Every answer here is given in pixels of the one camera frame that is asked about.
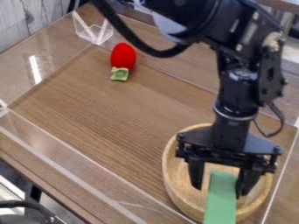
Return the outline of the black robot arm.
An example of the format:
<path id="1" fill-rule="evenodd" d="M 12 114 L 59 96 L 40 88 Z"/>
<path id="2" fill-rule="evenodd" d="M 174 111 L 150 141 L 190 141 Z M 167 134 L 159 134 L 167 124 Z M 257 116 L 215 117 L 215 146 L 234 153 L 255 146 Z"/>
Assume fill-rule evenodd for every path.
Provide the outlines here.
<path id="1" fill-rule="evenodd" d="M 157 50 L 129 28 L 109 0 L 91 1 L 126 40 L 149 55 L 171 58 L 199 42 L 215 51 L 217 120 L 211 126 L 177 135 L 177 156 L 189 164 L 191 185 L 198 189 L 207 163 L 238 167 L 237 195 L 249 195 L 261 177 L 277 171 L 277 158 L 283 154 L 267 140 L 278 131 L 261 136 L 250 133 L 262 107 L 286 119 L 275 105 L 286 87 L 279 23 L 254 0 L 138 0 L 154 13 L 162 34 L 175 43 Z"/>

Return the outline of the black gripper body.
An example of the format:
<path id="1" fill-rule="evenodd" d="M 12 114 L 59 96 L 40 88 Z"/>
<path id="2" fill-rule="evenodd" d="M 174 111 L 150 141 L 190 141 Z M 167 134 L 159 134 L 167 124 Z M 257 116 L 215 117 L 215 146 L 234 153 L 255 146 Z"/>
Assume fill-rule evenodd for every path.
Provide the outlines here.
<path id="1" fill-rule="evenodd" d="M 178 149 L 175 155 L 189 164 L 191 158 L 198 158 L 205 164 L 226 165 L 262 170 L 266 173 L 277 172 L 277 160 L 283 154 L 283 148 L 258 137 L 247 134 L 245 145 L 239 147 L 233 138 L 222 137 L 217 145 L 213 126 L 194 128 L 178 133 Z"/>

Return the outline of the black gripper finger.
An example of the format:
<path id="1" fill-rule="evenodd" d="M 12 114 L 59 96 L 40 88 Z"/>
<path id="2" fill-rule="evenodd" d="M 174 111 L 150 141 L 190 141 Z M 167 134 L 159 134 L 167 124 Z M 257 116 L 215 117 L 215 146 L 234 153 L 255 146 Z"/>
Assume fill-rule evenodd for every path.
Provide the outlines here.
<path id="1" fill-rule="evenodd" d="M 262 170 L 250 170 L 242 168 L 238 174 L 237 181 L 237 198 L 247 196 L 255 187 L 261 177 L 265 175 Z"/>
<path id="2" fill-rule="evenodd" d="M 189 172 L 191 178 L 191 185 L 201 190 L 205 174 L 205 162 L 198 158 L 191 158 L 189 163 Z"/>

